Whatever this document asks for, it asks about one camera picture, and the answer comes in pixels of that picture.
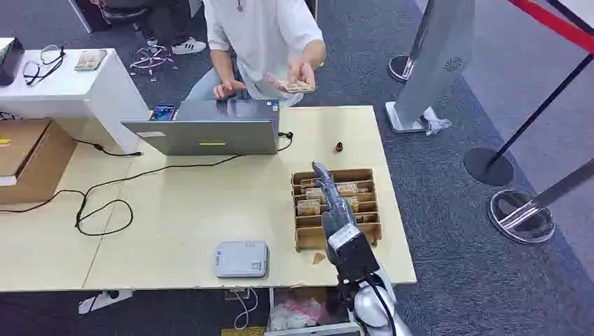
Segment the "person's right hand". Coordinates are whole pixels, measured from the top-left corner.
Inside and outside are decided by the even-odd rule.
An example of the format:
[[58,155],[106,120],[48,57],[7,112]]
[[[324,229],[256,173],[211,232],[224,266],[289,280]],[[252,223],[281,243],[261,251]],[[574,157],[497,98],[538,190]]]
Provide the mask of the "person's right hand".
[[213,88],[213,95],[216,100],[224,100],[245,89],[246,86],[244,83],[230,77],[223,79],[221,84]]

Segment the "person's left hand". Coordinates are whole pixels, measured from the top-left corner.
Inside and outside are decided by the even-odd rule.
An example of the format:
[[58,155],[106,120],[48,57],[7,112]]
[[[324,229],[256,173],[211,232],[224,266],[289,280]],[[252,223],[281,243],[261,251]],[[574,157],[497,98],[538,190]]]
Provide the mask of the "person's left hand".
[[290,94],[311,93],[316,90],[315,74],[307,62],[292,62],[289,65],[287,79],[280,80],[269,74],[268,81],[279,91]]

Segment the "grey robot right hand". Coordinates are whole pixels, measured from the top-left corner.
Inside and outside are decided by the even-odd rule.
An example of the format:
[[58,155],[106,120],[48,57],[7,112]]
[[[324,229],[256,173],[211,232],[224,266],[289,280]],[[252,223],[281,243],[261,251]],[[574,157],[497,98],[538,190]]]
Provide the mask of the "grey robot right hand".
[[343,227],[356,227],[354,214],[346,199],[340,196],[338,187],[333,181],[330,171],[321,163],[311,163],[317,186],[322,189],[328,209],[322,212],[322,229],[324,236],[330,239],[331,235],[337,233]]

